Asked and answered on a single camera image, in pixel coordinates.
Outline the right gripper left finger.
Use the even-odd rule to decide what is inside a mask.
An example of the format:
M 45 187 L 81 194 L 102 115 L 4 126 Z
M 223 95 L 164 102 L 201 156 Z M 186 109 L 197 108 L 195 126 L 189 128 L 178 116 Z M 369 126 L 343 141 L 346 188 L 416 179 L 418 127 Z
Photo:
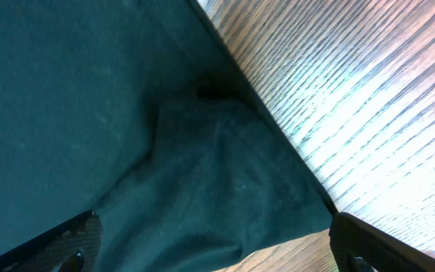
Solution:
M 98 214 L 85 211 L 0 255 L 0 272 L 92 271 L 102 236 Z

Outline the black t-shirt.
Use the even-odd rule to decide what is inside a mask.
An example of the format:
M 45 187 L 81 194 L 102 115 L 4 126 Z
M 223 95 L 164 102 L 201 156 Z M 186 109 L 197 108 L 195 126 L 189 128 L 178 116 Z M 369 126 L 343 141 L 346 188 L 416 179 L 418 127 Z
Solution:
M 85 210 L 98 271 L 207 271 L 331 200 L 195 1 L 0 1 L 0 254 Z

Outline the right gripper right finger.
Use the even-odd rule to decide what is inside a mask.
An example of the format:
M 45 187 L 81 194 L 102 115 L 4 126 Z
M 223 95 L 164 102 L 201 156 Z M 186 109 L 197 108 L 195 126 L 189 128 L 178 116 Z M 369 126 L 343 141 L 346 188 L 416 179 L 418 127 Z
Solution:
M 435 271 L 435 258 L 346 212 L 334 215 L 329 236 L 340 272 Z

